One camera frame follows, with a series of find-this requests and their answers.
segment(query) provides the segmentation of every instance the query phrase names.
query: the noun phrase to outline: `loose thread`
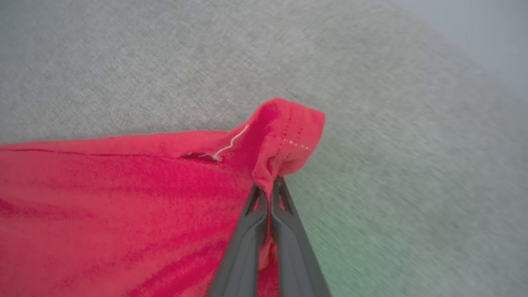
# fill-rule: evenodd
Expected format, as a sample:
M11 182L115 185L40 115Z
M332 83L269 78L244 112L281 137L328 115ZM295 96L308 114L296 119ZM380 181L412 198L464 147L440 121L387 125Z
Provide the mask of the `loose thread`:
M220 160L222 160L222 159L220 158L220 156L219 156L218 154L220 154L221 152L223 152L223 151L225 151L225 150L228 150L228 149L232 148L232 147L233 147L233 142L234 142L234 140L237 139L238 137L240 137L240 135L244 134L244 132L248 129L248 127L249 127L249 125L246 125L246 126L244 127L244 129L243 129L242 131L240 131L239 134L235 135L235 136L231 139L231 144L230 144L230 145L228 145L228 146L222 148L221 150L217 151L217 152L216 152L214 155L212 155L211 157L212 157L213 159L217 160L218 162L220 162Z

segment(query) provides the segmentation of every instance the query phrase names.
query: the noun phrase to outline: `red towel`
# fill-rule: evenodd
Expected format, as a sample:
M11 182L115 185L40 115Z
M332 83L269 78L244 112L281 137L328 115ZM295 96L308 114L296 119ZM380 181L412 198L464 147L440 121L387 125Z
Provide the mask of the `red towel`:
M0 295L205 296L253 183L299 170L323 124L273 99L231 132L0 146ZM259 296L277 271L267 238Z

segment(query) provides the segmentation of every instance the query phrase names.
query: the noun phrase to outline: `red cloth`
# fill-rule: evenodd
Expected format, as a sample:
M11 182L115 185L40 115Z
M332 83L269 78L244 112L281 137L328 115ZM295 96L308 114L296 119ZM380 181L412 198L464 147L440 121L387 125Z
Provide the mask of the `red cloth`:
M277 98L231 132L0 146L0 295L204 296L253 183L300 169L323 124ZM277 271L268 238L260 296Z

